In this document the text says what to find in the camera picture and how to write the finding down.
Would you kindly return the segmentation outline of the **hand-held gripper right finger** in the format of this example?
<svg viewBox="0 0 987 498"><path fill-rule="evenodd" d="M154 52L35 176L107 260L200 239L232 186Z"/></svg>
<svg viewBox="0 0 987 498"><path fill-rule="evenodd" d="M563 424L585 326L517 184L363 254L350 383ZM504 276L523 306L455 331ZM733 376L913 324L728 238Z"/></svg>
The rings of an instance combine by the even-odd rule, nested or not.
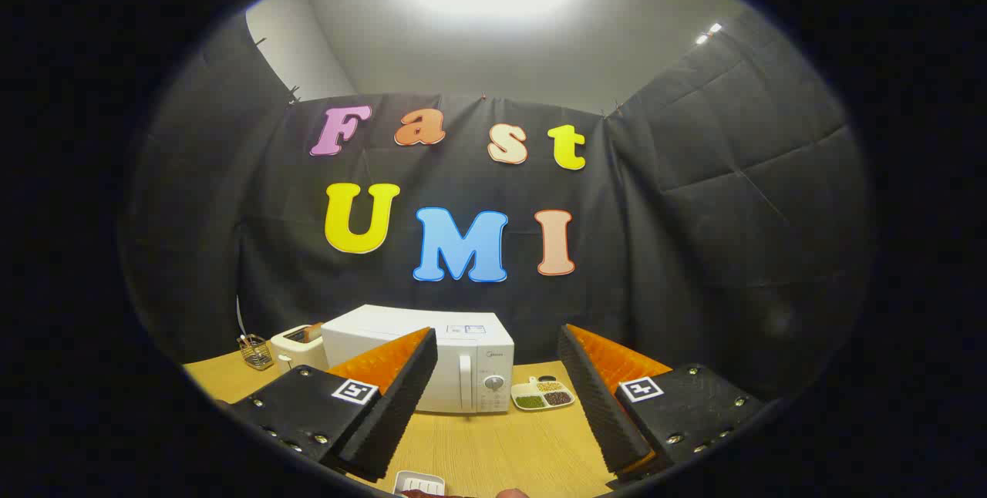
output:
<svg viewBox="0 0 987 498"><path fill-rule="evenodd" d="M705 455L766 405L705 365L667 367L575 325L561 327L558 357L618 483Z"/></svg>

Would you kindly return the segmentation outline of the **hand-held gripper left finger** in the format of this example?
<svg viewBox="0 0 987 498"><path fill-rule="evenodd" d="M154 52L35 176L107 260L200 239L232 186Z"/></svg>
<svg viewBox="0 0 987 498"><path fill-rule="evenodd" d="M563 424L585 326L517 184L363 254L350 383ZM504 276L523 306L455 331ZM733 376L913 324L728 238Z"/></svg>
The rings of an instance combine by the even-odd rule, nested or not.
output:
<svg viewBox="0 0 987 498"><path fill-rule="evenodd" d="M229 404L239 426L341 474L384 477L437 364L423 327L329 369L296 365Z"/></svg>

